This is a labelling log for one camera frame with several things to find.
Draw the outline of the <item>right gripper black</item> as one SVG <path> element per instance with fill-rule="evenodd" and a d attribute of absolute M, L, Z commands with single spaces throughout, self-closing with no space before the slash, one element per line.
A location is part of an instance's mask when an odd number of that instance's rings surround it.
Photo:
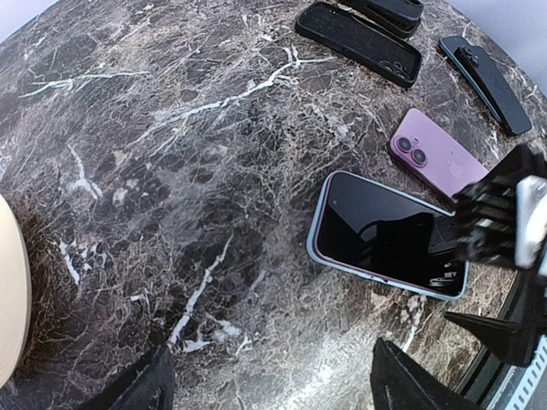
<path fill-rule="evenodd" d="M 527 177 L 546 176 L 546 159 L 526 144 L 516 145 L 484 178 L 467 184 L 452 196 L 453 212 L 444 224 L 448 238 L 446 255 L 456 261 L 471 261 L 523 272 L 540 273 L 543 237 L 532 246 L 532 260 L 518 262 L 524 243 L 517 239 L 524 218 L 517 211 L 517 185 Z M 546 315 L 537 319 L 507 321 L 447 312 L 451 323 L 474 335 L 501 362 L 528 367 L 536 357 L 541 336 L 546 335 Z"/>

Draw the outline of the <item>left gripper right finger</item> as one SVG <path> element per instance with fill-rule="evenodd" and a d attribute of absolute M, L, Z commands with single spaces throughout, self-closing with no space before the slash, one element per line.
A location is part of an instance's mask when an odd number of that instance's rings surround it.
<path fill-rule="evenodd" d="M 370 373 L 373 405 L 389 410 L 464 410 L 479 406 L 441 384 L 396 344 L 378 338 Z"/>

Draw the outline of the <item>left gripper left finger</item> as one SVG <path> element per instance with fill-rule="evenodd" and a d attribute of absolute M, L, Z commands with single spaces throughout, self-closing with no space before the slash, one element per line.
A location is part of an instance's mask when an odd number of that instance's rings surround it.
<path fill-rule="evenodd" d="M 143 354 L 78 409 L 172 409 L 175 372 L 167 344 Z"/>

